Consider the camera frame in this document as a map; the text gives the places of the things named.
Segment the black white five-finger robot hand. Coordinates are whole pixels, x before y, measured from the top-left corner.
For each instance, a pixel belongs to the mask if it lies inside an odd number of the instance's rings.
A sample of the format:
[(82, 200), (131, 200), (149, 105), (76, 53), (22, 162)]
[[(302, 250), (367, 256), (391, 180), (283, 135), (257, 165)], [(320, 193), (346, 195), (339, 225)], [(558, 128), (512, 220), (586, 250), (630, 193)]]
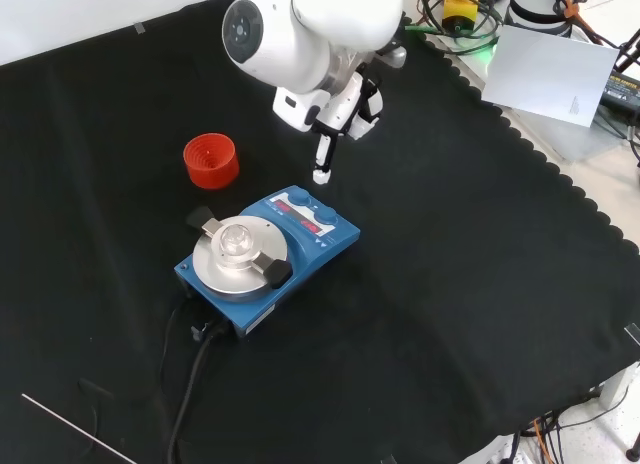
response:
[(407, 56), (397, 41), (371, 53), (338, 46), (332, 46), (330, 51), (327, 75), (317, 89), (295, 94), (279, 87), (273, 102), (273, 111), (289, 126), (320, 136), (313, 169), (313, 181), (319, 185), (330, 180), (338, 139), (362, 138), (381, 117), (380, 83), (367, 75), (369, 64), (378, 60), (399, 69)]

